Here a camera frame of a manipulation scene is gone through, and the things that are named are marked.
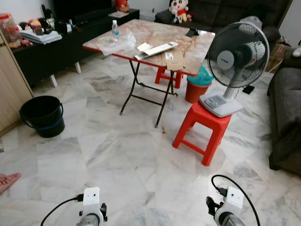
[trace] floor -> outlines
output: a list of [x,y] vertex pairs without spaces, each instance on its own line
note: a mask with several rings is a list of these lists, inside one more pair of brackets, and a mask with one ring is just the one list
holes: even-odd
[[[171,145],[191,104],[185,101],[186,79],[170,96],[159,127],[159,107],[130,99],[119,115],[131,87],[128,61],[95,55],[80,62],[82,74],[69,68],[56,74],[57,88],[46,80],[35,95],[53,95],[64,106],[65,130],[54,138],[41,138],[21,124],[0,138],[0,172],[21,172],[22,177],[0,196],[0,226],[39,226],[60,202],[86,187],[101,189],[108,206],[106,226],[213,226],[206,197],[222,197],[211,185],[212,175],[237,181],[250,195],[262,226],[301,225],[301,180],[283,170],[269,169],[271,152],[269,102],[266,90],[271,74],[237,100],[245,107],[235,114],[209,167],[202,156]],[[154,85],[155,68],[141,66],[139,80]],[[157,87],[165,88],[167,81]],[[214,81],[209,91],[225,90]],[[136,93],[163,100],[162,93],[137,87]],[[187,140],[205,149],[211,130],[195,125]],[[230,184],[216,180],[221,186]],[[75,226],[82,203],[59,208],[45,226]],[[247,203],[241,218],[256,225]]]

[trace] red stool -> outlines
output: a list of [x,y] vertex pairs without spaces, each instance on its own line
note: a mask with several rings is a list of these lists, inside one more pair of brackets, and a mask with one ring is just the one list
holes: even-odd
[[[230,119],[231,116],[227,116],[223,118],[216,117],[208,110],[206,110],[206,108],[204,108],[199,101],[197,101],[189,109],[184,119],[184,122],[176,138],[174,139],[173,147],[178,148],[180,143],[183,143],[191,147],[192,149],[196,150],[197,152],[201,153],[204,156],[202,160],[202,164],[205,166],[209,166],[216,148],[221,143],[222,137],[225,133],[225,130],[229,124]],[[210,137],[206,151],[203,151],[199,147],[184,140],[184,136],[187,130],[190,127],[193,127],[196,122],[212,129],[212,135]]]
[[[156,84],[159,84],[160,79],[168,79],[168,80],[170,80],[170,76],[164,75],[164,72],[165,72],[164,67],[159,67],[158,68],[158,72],[157,72],[157,76],[156,76],[156,80],[155,80]],[[180,88],[182,77],[183,77],[183,74],[180,73],[180,72],[177,72],[177,75],[174,78],[174,81],[175,81],[175,86],[174,87],[175,88],[177,88],[177,89]]]

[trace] dark gray sofa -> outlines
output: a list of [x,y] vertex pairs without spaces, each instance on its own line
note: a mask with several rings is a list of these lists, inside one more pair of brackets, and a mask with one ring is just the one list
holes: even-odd
[[[292,0],[189,0],[189,11],[193,13],[192,22],[177,26],[193,27],[207,32],[219,32],[224,26],[237,22],[247,16],[257,16],[263,22],[270,49],[280,39],[278,28],[281,25]],[[156,14],[157,23],[170,24],[172,14],[169,10]]]
[[269,167],[301,176],[301,58],[293,57],[293,49],[285,52],[268,96],[273,147]]

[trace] teal plastic bag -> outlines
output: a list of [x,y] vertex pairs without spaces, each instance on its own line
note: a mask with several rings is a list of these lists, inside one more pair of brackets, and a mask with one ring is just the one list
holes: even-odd
[[206,68],[202,66],[197,76],[187,76],[187,80],[197,86],[208,86],[212,82],[213,77],[209,75]]

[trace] white wall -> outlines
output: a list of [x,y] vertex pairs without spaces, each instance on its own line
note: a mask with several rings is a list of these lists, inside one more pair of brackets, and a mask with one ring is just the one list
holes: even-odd
[[155,20],[158,12],[168,9],[169,0],[128,0],[130,8],[140,9],[140,18]]
[[301,0],[293,0],[279,31],[293,47],[298,45],[301,40]]
[[52,6],[52,0],[0,0],[0,13],[9,12],[15,23],[44,17],[41,4]]

